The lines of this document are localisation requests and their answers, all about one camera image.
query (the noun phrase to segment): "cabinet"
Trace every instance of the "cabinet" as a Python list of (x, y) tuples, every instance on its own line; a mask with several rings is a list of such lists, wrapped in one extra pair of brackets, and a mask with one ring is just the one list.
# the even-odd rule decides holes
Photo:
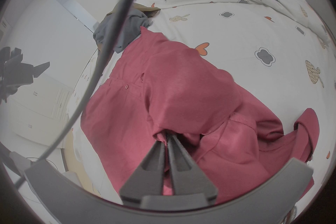
[(51, 145), (67, 123), (72, 89), (42, 74), (10, 96), (11, 129), (31, 141)]

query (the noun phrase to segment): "gray fabric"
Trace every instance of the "gray fabric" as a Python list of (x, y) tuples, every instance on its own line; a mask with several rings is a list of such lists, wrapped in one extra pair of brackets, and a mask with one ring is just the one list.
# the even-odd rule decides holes
[[(106, 16), (103, 21), (99, 24), (98, 28), (93, 33), (93, 38), (96, 41), (96, 44), (103, 44), (108, 32), (111, 30), (112, 21), (115, 18), (115, 13), (112, 13), (109, 16)], [(123, 30), (120, 33), (118, 42), (114, 47), (114, 51), (116, 53), (122, 52), (128, 44), (130, 44), (139, 34), (140, 34), (140, 26), (148, 27), (149, 21), (147, 16), (135, 9), (131, 8)]]

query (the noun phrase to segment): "thin wire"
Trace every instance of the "thin wire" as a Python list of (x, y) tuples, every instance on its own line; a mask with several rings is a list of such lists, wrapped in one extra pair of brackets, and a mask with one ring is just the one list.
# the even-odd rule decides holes
[[(111, 31), (107, 34), (106, 42), (103, 44), (103, 49), (101, 51), (101, 57), (99, 61), (97, 62), (96, 68), (93, 72), (93, 76), (89, 82), (89, 85), (82, 97), (82, 100), (80, 101), (79, 105), (77, 106), (75, 112), (73, 113), (72, 117), (69, 119), (67, 124), (64, 126), (63, 130), (61, 131), (58, 138), (53, 142), (51, 146), (37, 159), (36, 162), (39, 162), (41, 160), (44, 160), (48, 158), (48, 156), (54, 151), (54, 149), (57, 147), (57, 145), (60, 144), (60, 142), (64, 139), (64, 137), (69, 132), (70, 128), (74, 125), (76, 120), (78, 119), (79, 115), (82, 113), (84, 108), (86, 107), (86, 104), (91, 98), (91, 95), (93, 91), (96, 88), (96, 85), (100, 79), (100, 75), (103, 73), (105, 65), (108, 62), (109, 56), (114, 53), (114, 45), (117, 42), (117, 39), (120, 35), (121, 30), (123, 29), (125, 20), (126, 20), (126, 14), (128, 14), (128, 11), (133, 3), (133, 0), (120, 0), (118, 5), (117, 12), (115, 13), (115, 20), (112, 21), (111, 25)], [(22, 176), (19, 178), (18, 181), (15, 183), (15, 188), (19, 189), (22, 184), (25, 182), (25, 177)]]
[[(26, 159), (38, 159), (38, 158), (36, 158), (36, 157), (28, 157), (28, 158), (26, 158)], [(51, 162), (51, 163), (55, 166), (55, 168), (57, 169), (57, 171), (59, 171), (55, 163), (53, 163), (53, 162), (52, 162), (51, 160), (49, 160), (49, 159), (45, 159), (45, 160)]]

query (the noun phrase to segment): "mattress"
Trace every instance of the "mattress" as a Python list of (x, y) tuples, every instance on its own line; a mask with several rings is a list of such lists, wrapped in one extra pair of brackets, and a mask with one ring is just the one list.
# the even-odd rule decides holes
[[(282, 121), (284, 133), (306, 108), (313, 108), (320, 137), (313, 159), (314, 186), (297, 202), (299, 214), (325, 180), (336, 143), (335, 46), (323, 22), (305, 0), (136, 0), (160, 7), (149, 30), (196, 48), (207, 61), (228, 71)], [(114, 54), (96, 89), (122, 56)], [(71, 116), (93, 74), (89, 60), (68, 103)], [(74, 151), (103, 198), (120, 202), (98, 155), (80, 128), (73, 126)]]

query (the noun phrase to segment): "red fabric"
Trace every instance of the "red fabric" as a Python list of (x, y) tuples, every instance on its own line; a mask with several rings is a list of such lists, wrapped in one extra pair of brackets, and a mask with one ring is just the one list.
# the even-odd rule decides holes
[[(183, 134), (183, 145), (218, 188), (217, 203), (256, 188), (291, 157), (306, 162), (319, 136), (312, 109), (284, 136), (281, 121), (228, 72), (143, 27), (90, 99), (81, 127), (117, 192), (155, 139), (165, 141), (163, 129)], [(166, 178), (164, 194), (169, 187)]]

